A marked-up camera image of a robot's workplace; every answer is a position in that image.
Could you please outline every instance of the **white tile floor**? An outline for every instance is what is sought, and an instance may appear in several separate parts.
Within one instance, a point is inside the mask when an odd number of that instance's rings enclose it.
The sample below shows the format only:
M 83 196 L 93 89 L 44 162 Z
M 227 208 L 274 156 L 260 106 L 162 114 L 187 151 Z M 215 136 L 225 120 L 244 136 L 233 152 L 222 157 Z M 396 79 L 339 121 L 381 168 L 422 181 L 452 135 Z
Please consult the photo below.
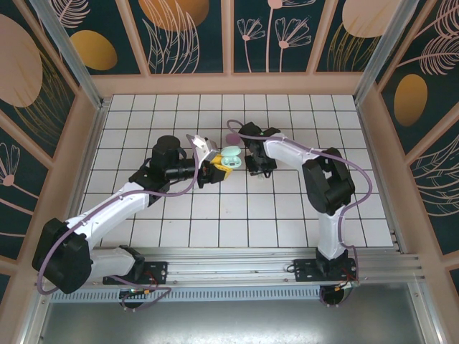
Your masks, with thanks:
M 359 118 L 348 95 L 115 95 L 82 211 L 117 191 L 160 136 L 175 135 L 184 148 L 190 148 L 185 135 L 199 133 L 222 147 L 227 145 L 228 119 L 279 128 L 308 146 L 339 148 L 374 182 L 371 198 L 347 213 L 346 242 L 358 247 L 392 246 Z M 357 171 L 351 175 L 360 199 L 366 181 Z M 171 191 L 182 190 L 186 183 L 176 184 Z M 315 247 L 317 218 L 297 171 L 279 163 L 273 177 L 266 179 L 250 176 L 243 166 L 221 184 L 161 199 L 125 220 L 101 245 Z

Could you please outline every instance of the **cable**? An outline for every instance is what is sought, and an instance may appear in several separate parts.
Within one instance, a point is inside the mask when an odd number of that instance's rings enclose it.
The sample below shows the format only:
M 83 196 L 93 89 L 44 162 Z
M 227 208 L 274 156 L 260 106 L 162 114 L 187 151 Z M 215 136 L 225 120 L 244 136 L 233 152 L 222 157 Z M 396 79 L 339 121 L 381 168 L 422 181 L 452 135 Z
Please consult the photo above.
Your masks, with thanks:
M 129 308 L 129 307 L 126 306 L 125 301 L 130 295 L 129 294 L 125 295 L 123 297 L 123 299 L 121 299 L 121 305 L 123 306 L 125 311 L 132 312 L 132 313 L 138 312 L 139 310 L 145 310 L 146 308 L 149 308 L 149 307 L 155 305 L 160 299 L 165 298 L 172 291 L 172 288 L 170 288 L 170 287 L 146 287 L 144 285 L 138 285 L 136 283 L 132 283 L 132 282 L 126 281 L 125 279 L 122 279 L 122 278 L 120 278 L 118 276 L 109 276 L 109 277 L 113 278 L 114 280 L 116 280 L 118 282 L 121 282 L 121 283 L 123 283 L 125 285 L 130 285 L 131 287 L 135 287 L 135 288 L 138 288 L 138 289 L 146 289 L 146 290 L 149 290 L 151 292 L 156 292 L 158 290 L 166 290 L 165 292 L 163 292 L 161 295 L 159 295 L 153 301 L 145 301 L 142 305 L 138 306 L 137 308 Z
M 86 223 L 91 220 L 95 215 L 99 214 L 103 209 L 107 208 L 109 205 L 115 203 L 119 199 L 123 199 L 125 197 L 128 197 L 130 195 L 135 195 L 135 194 L 148 194 L 148 195 L 153 195 L 153 196 L 159 196 L 159 197 L 177 197 L 186 194 L 188 191 L 191 190 L 193 185 L 196 183 L 197 178 L 198 178 L 198 171 L 199 171 L 199 159 L 197 155 L 197 150 L 196 146 L 193 144 L 192 136 L 187 135 L 186 138 L 188 141 L 191 143 L 191 148 L 193 149 L 193 157 L 194 157 L 194 175 L 193 179 L 191 180 L 191 183 L 183 190 L 177 193 L 161 193 L 161 192 L 155 192 L 155 191 L 147 191 L 147 190 L 133 190 L 133 191 L 128 191 L 125 193 L 122 193 L 119 197 L 115 197 L 114 199 L 111 199 L 107 201 L 104 204 L 101 204 L 98 208 L 96 208 L 94 211 L 91 211 L 84 219 L 82 219 L 80 222 L 78 222 L 76 225 L 74 225 L 72 228 L 70 228 L 68 231 L 66 231 L 55 243 L 52 245 L 51 249 L 49 250 L 48 254 L 43 260 L 42 266 L 40 267 L 40 270 L 38 272 L 38 278 L 37 278 L 37 289 L 38 292 L 41 295 L 51 295 L 53 292 L 58 291 L 59 288 L 55 287 L 52 288 L 51 290 L 44 290 L 43 289 L 43 276 L 44 276 L 44 271 L 46 270 L 46 267 L 51 260 L 52 255 L 56 252 L 56 249 L 61 245 L 61 243 L 68 238 L 71 233 L 79 229 L 81 226 L 86 225 Z
M 345 249 L 352 249 L 352 252 L 354 253 L 354 259 L 355 259 L 355 262 L 356 262 L 356 280 L 358 281 L 359 280 L 359 260 L 358 260 L 358 257 L 357 257 L 357 250 L 356 250 L 356 247 L 354 245 L 347 245 L 347 244 L 345 244 L 343 242 L 343 233 L 342 233 L 343 230 L 342 230 L 342 228 L 343 228 L 344 214 L 349 209 L 351 209 L 352 207 L 357 206 L 360 203 L 366 201 L 372 194 L 373 184 L 372 184 L 372 180 L 370 179 L 368 174 L 360 166 L 358 166 L 355 163 L 353 163 L 351 161 L 348 161 L 348 160 L 346 160 L 344 158 L 341 158 L 339 156 L 333 156 L 331 154 L 327 154 L 327 153 L 321 152 L 319 150 L 315 150 L 313 148 L 306 147 L 304 145 L 301 145 L 300 143 L 295 142 L 294 140 L 291 140 L 290 138 L 280 138 L 280 137 L 276 137 L 276 136 L 262 137 L 262 136 L 243 135 L 241 133 L 238 133 L 234 128 L 231 128 L 230 123 L 236 123 L 236 124 L 238 124 L 240 126 L 243 126 L 243 124 L 238 120 L 228 120 L 227 121 L 227 127 L 228 127 L 229 131 L 232 132 L 233 134 L 239 135 L 241 138 L 247 138 L 247 139 L 250 139 L 250 140 L 285 141 L 287 143 L 295 145 L 298 148 L 301 148 L 301 149 L 305 150 L 308 153 L 316 154 L 317 156 L 323 156 L 324 158 L 328 158 L 328 159 L 334 159 L 334 160 L 339 161 L 341 163 L 345 163 L 346 165 L 352 166 L 358 172 L 360 172 L 360 174 L 366 179 L 366 182 L 368 183 L 368 191 L 365 194 L 365 196 L 362 197 L 361 199 L 359 199 L 358 201 L 356 201 L 354 203 L 351 203 L 351 204 L 348 204 L 347 206 L 345 206 L 343 208 L 343 210 L 341 211 L 341 213 L 339 214 L 339 219 L 338 219 L 338 240 L 339 240 L 339 244 L 342 247 L 344 247 Z

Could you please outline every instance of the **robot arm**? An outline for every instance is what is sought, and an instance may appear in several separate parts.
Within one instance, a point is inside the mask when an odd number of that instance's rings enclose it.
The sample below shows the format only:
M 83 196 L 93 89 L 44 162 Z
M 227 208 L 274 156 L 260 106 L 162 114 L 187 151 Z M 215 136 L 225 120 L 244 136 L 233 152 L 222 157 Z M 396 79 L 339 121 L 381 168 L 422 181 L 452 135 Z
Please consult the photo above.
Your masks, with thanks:
M 226 179 L 231 168 L 215 163 L 217 145 L 210 140 L 194 136 L 198 158 L 197 183 L 200 188 L 206 183 L 218 183 Z M 83 222 L 57 248 L 52 255 L 44 276 L 65 293 L 80 288 L 86 281 L 109 275 L 126 276 L 137 280 L 143 274 L 144 258 L 130 247 L 93 251 L 94 246 L 113 228 L 129 216 L 148 208 L 159 200 L 159 196 L 134 193 L 123 197 L 129 191 L 155 191 L 165 194 L 171 182 L 185 181 L 193 177 L 196 162 L 186 158 L 179 139 L 162 136 L 153 147 L 148 159 L 119 191 L 85 213 L 61 222 L 48 221 L 43 228 L 32 266 L 39 271 L 44 258 L 54 243 L 86 216 L 97 212 L 91 220 Z
M 252 122 L 243 125 L 239 132 L 249 136 L 285 138 L 278 129 L 269 128 L 262 132 Z M 309 153 L 284 140 L 243 138 L 243 141 L 252 153 L 245 158 L 251 175 L 263 173 L 269 177 L 277 168 L 276 161 L 282 161 L 304 177 L 308 199 L 318 212 L 318 259 L 321 263 L 329 265 L 329 262 L 334 259 L 347 255 L 338 236 L 338 220 L 341 211 L 351 202 L 351 195 L 355 192 L 354 183 L 346 166 L 338 161 Z M 335 148 L 323 152 L 341 157 Z

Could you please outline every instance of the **dark teal wallpaper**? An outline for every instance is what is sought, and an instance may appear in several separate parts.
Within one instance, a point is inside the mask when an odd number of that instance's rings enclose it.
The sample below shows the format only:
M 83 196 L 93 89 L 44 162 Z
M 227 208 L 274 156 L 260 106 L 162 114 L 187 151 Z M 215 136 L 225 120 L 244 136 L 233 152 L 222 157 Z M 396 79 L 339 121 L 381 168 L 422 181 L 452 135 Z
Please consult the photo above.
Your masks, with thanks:
M 152 74 L 222 73 L 220 0 L 129 0 Z
M 323 4 L 235 0 L 234 71 L 305 72 Z
M 426 1 L 427 0 L 419 0 L 419 2 L 417 3 L 416 10 L 415 10 L 414 14 L 412 15 L 411 19 L 408 21 L 408 24 L 404 28 L 402 35 L 400 36 L 399 40 L 397 41 L 397 43 L 394 46 L 394 49 L 392 50 L 392 52 L 388 56 L 388 58 L 386 60 L 386 63 L 384 63 L 384 66 L 382 66 L 381 71 L 379 72 L 379 74 L 378 74 L 378 76 L 376 78 L 376 82 L 377 83 L 379 83 L 379 81 L 381 81 L 382 77 L 384 76 L 384 73 L 386 72 L 387 68 L 391 64 L 392 59 L 394 58 L 395 54 L 397 53 L 398 49 L 400 48 L 400 45 L 402 45 L 404 39 L 407 37 L 408 32 L 410 32 L 411 27 L 413 26 L 414 22 L 416 21 L 417 16 L 419 16 L 419 13 L 421 12 L 422 8 L 424 7 Z
M 6 292 L 6 287 L 8 287 L 9 276 L 7 274 L 0 274 L 0 304 L 3 300 L 3 296 Z
M 459 250 L 459 122 L 411 165 L 411 171 L 442 253 Z
M 0 32 L 0 110 L 53 156 L 75 94 L 12 1 Z
M 16 259 L 48 170 L 0 128 L 0 255 Z
M 456 288 L 456 292 L 459 295 L 459 269 L 450 270 L 450 275 Z
M 140 74 L 115 0 L 49 2 L 91 75 Z
M 363 72 L 398 3 L 339 0 L 317 72 Z
M 441 0 L 382 90 L 408 153 L 459 101 L 459 6 Z

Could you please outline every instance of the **metal plate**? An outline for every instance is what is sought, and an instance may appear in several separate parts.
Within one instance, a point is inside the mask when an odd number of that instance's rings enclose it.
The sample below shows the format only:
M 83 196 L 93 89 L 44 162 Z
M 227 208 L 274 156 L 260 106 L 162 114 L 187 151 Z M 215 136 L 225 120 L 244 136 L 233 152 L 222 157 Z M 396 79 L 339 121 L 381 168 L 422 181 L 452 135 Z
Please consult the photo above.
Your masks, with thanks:
M 129 277 L 122 277 L 128 282 L 136 283 L 137 285 L 151 285 L 154 284 L 151 281 L 150 274 L 158 282 L 158 285 L 166 284 L 167 278 L 167 262 L 145 262 L 143 274 L 136 281 Z M 113 278 L 104 277 L 102 283 L 104 285 L 120 285 L 120 282 L 115 281 Z
M 346 272 L 354 279 L 356 278 L 356 272 L 352 270 L 355 270 L 355 266 L 356 261 L 352 258 L 347 258 L 344 261 L 344 269 L 346 269 Z M 348 279 L 346 272 L 342 269 L 332 270 L 327 277 L 323 276 L 322 272 L 316 266 L 315 259 L 295 259 L 293 261 L 293 267 L 296 282 L 339 282 Z

